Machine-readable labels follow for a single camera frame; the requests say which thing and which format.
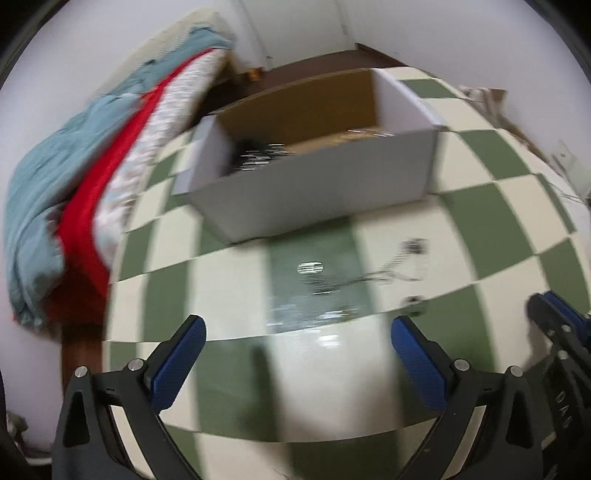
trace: white cardboard box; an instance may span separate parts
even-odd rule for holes
[[[191,167],[178,175],[174,192],[188,195],[228,241],[279,235],[425,196],[442,125],[412,90],[381,69],[312,77],[203,118]],[[323,142],[364,127],[394,136]],[[303,142],[315,148],[226,176],[235,142],[244,138],[288,150]]]

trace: blue gripper pad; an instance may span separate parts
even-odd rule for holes
[[[447,407],[445,379],[427,352],[399,318],[392,322],[390,337],[423,403],[431,410],[444,411]]]
[[[574,331],[577,334],[579,342],[583,345],[587,344],[589,341],[587,320],[582,318],[579,312],[572,308],[552,290],[547,291],[543,296],[564,316],[565,319],[570,322],[571,327],[574,328]]]
[[[205,322],[195,316],[151,383],[150,405],[156,413],[170,408],[205,345]]]

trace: mattress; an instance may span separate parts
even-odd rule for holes
[[[98,201],[93,240],[103,264],[110,269],[134,203],[138,183],[162,147],[181,134],[225,66],[228,51],[213,49],[193,60],[165,88],[163,96],[129,153]]]
[[[222,16],[211,8],[199,8],[148,40],[123,62],[96,91],[97,95],[110,92],[146,61],[160,59],[180,47],[195,28],[211,28],[222,37],[234,40],[235,35]]]

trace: blanket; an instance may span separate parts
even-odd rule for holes
[[[64,274],[64,255],[55,233],[65,203],[93,163],[141,106],[151,90],[179,64],[231,42],[209,28],[196,28],[179,48],[146,62],[118,87],[34,147],[17,165],[8,186],[4,255],[8,294],[20,324],[42,329],[41,301]]]

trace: small metal object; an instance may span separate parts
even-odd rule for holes
[[[127,364],[127,368],[129,368],[132,372],[138,371],[143,366],[144,361],[141,358],[134,358],[131,362]]]
[[[78,368],[76,368],[76,370],[74,370],[74,375],[77,376],[78,378],[84,377],[87,373],[88,373],[88,369],[84,366],[78,367]]]
[[[320,262],[304,262],[297,266],[297,272],[302,275],[311,273],[320,273],[324,270],[324,265]]]
[[[402,301],[402,305],[404,306],[402,312],[409,317],[418,317],[425,312],[427,303],[425,297],[421,297],[420,295],[406,297]]]
[[[342,308],[341,310],[332,310],[331,312],[325,312],[318,315],[316,318],[319,320],[342,320],[350,317],[352,314],[348,308]]]
[[[468,363],[467,360],[464,360],[463,358],[458,358],[454,363],[453,363],[454,367],[456,367],[460,372],[466,372],[468,370],[470,370],[470,364]]]
[[[408,253],[414,255],[422,255],[425,253],[425,239],[413,238],[407,242]]]
[[[509,369],[509,372],[511,372],[511,375],[513,375],[514,377],[522,377],[523,376],[523,370],[521,368],[519,368],[517,365],[513,365]]]

